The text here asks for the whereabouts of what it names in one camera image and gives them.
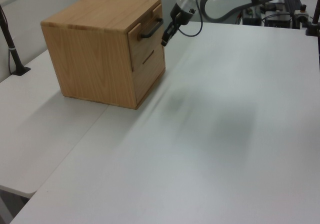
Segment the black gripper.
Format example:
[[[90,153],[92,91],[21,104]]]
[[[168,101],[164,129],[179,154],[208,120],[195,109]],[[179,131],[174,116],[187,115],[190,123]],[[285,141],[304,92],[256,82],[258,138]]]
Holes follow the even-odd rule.
[[[177,29],[179,29],[181,25],[187,25],[195,12],[196,10],[193,8],[187,8],[186,10],[183,10],[178,4],[175,4],[170,13],[172,22],[170,22],[169,26],[163,33],[161,45],[166,46],[170,39],[177,32]]]

